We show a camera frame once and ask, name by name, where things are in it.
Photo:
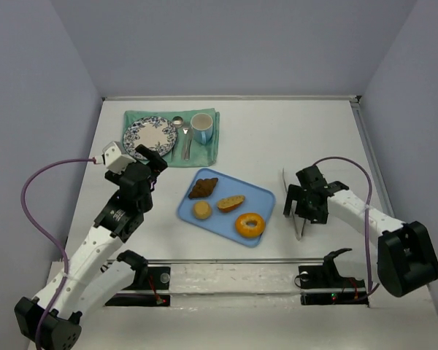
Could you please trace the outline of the metal tongs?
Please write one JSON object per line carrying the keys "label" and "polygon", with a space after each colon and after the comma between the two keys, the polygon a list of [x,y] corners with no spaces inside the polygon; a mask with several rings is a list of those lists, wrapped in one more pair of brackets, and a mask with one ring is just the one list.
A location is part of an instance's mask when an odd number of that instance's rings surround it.
{"label": "metal tongs", "polygon": [[[286,174],[285,168],[282,168],[281,170],[281,178],[283,182],[284,191],[286,194],[288,194],[288,175]],[[291,209],[291,218],[293,220],[293,226],[295,230],[295,237],[297,241],[300,241],[303,238],[304,231],[307,225],[306,219],[302,219],[301,217],[298,217],[294,209]]]}

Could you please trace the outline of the small round bun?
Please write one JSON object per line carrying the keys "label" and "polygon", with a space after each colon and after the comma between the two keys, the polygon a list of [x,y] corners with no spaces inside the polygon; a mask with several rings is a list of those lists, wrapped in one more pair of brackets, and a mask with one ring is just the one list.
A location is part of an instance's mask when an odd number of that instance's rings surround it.
{"label": "small round bun", "polygon": [[208,219],[212,215],[212,207],[206,201],[197,201],[193,205],[193,215],[200,220]]}

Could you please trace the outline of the sliced baguette bread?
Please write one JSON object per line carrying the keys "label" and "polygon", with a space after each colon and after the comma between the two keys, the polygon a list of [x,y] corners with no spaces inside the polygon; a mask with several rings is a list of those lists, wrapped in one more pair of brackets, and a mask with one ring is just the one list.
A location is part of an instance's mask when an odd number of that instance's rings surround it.
{"label": "sliced baguette bread", "polygon": [[227,198],[220,199],[216,206],[220,212],[228,213],[237,209],[245,202],[244,195],[233,195]]}

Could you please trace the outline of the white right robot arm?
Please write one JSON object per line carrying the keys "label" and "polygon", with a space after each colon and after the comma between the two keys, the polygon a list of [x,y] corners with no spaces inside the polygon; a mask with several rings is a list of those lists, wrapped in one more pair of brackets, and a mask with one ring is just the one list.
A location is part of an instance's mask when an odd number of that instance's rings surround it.
{"label": "white right robot arm", "polygon": [[296,173],[289,184],[283,214],[293,212],[312,224],[324,225],[336,217],[365,239],[365,248],[377,251],[374,265],[362,267],[394,297],[400,298],[438,279],[438,259],[429,232],[418,221],[402,222],[372,208],[340,181],[328,183],[317,166]]}

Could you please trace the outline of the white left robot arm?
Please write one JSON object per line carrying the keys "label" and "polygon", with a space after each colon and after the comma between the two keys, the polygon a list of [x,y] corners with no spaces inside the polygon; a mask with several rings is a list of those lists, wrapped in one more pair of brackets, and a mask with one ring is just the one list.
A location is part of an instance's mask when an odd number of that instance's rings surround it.
{"label": "white left robot arm", "polygon": [[120,253],[105,272],[100,271],[103,263],[143,223],[144,215],[153,207],[157,178],[168,167],[158,152],[142,144],[136,151],[147,163],[135,160],[118,141],[109,143],[101,155],[90,158],[91,163],[105,166],[105,179],[118,189],[72,256],[28,210],[26,192],[31,181],[27,180],[21,190],[24,214],[59,249],[64,263],[43,289],[32,298],[22,297],[14,309],[21,334],[37,349],[71,349],[81,334],[83,319],[129,286],[135,276],[146,276],[147,260],[131,250]]}

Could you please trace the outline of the blue floral plate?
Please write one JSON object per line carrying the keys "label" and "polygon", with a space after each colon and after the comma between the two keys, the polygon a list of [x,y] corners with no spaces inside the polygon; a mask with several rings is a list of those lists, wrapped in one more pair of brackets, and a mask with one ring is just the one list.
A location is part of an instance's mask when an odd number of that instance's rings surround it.
{"label": "blue floral plate", "polygon": [[130,124],[123,133],[122,145],[130,156],[137,160],[147,160],[136,152],[136,147],[145,145],[157,151],[160,156],[168,154],[176,139],[172,121],[159,116],[144,117]]}

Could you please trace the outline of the green cloth napkin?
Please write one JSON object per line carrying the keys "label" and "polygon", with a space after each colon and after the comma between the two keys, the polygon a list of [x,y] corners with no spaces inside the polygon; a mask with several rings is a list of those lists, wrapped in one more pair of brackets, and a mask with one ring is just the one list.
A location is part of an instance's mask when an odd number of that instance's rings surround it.
{"label": "green cloth napkin", "polygon": [[185,122],[189,122],[192,116],[198,113],[206,113],[213,118],[214,128],[212,133],[212,139],[206,145],[201,145],[196,141],[193,141],[191,144],[190,159],[182,160],[180,148],[183,145],[185,136],[182,131],[179,131],[179,138],[174,154],[174,160],[171,160],[171,151],[162,157],[168,163],[168,166],[172,168],[197,168],[211,166],[216,162],[219,144],[218,127],[220,123],[220,113],[215,111],[215,109],[201,109],[182,112],[126,111],[124,113],[123,133],[127,129],[127,127],[130,126],[130,124],[144,117],[159,116],[172,121],[173,117],[181,116]]}

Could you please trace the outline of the metal fork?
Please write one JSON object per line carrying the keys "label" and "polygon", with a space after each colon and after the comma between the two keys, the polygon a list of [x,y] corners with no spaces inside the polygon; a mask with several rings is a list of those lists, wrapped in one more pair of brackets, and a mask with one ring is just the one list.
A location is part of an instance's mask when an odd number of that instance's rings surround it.
{"label": "metal fork", "polygon": [[188,126],[188,128],[184,127],[183,128],[183,133],[184,133],[185,138],[184,138],[184,141],[183,141],[182,152],[181,152],[181,159],[182,160],[185,159],[185,152],[186,152],[186,148],[187,148],[187,145],[188,145],[188,138],[189,138],[189,135],[191,133],[191,127],[190,126]]}

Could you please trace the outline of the blue plastic tray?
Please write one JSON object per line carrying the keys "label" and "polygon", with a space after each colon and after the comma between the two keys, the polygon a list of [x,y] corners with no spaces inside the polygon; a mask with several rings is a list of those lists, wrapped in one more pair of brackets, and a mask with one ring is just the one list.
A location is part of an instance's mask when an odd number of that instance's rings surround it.
{"label": "blue plastic tray", "polygon": [[258,246],[275,205],[269,190],[209,168],[196,172],[177,216],[247,247]]}

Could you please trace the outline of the metal spoon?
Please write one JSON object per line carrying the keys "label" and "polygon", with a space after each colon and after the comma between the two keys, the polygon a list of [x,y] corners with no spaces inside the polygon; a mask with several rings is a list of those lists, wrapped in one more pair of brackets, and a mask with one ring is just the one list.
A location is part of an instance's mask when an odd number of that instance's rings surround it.
{"label": "metal spoon", "polygon": [[176,139],[174,141],[174,145],[173,145],[172,151],[171,151],[171,160],[174,160],[174,154],[175,154],[175,150],[176,150],[176,146],[177,146],[177,141],[179,138],[179,130],[183,127],[184,120],[181,116],[175,116],[172,119],[172,124],[175,127],[175,135],[176,135]]}

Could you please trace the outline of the dark chocolate croissant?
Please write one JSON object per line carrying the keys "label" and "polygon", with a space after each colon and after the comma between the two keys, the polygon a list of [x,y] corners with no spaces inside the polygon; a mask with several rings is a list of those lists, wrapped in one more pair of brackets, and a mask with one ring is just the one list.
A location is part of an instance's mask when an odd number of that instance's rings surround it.
{"label": "dark chocolate croissant", "polygon": [[218,178],[209,178],[209,179],[198,179],[191,191],[188,193],[189,199],[197,199],[197,198],[207,198],[209,197],[216,185],[218,183]]}

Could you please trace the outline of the light blue mug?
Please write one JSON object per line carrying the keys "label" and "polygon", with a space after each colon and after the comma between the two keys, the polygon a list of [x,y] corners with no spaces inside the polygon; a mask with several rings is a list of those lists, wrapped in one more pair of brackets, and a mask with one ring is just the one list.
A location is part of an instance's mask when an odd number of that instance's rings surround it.
{"label": "light blue mug", "polygon": [[191,127],[193,129],[193,139],[201,145],[206,145],[212,138],[213,118],[206,113],[195,114],[191,118]]}

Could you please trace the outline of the orange bagel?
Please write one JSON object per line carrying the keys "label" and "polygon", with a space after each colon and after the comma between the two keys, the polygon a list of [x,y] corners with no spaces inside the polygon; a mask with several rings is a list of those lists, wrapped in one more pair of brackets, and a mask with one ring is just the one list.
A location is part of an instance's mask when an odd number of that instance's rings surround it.
{"label": "orange bagel", "polygon": [[241,237],[252,239],[265,231],[266,221],[257,213],[244,213],[237,217],[234,226]]}

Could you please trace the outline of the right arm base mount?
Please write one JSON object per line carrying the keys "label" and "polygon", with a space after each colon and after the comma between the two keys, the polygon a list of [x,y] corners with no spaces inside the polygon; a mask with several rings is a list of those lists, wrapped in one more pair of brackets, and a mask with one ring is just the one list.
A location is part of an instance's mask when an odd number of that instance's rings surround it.
{"label": "right arm base mount", "polygon": [[363,280],[354,277],[343,277],[339,274],[334,260],[351,248],[342,248],[329,252],[320,265],[299,266],[299,272],[294,278],[294,284],[300,290],[310,291],[311,289],[336,289],[336,292],[327,293],[304,293],[301,303],[309,305],[342,305],[342,304],[364,304],[369,305],[369,298]]}

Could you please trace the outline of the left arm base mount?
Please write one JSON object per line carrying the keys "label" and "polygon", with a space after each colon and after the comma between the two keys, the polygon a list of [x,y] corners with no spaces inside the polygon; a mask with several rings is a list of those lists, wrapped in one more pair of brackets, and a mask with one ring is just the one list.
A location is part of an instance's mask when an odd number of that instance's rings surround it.
{"label": "left arm base mount", "polygon": [[111,297],[105,306],[112,307],[169,307],[171,268],[149,267],[146,273],[136,272],[131,285]]}

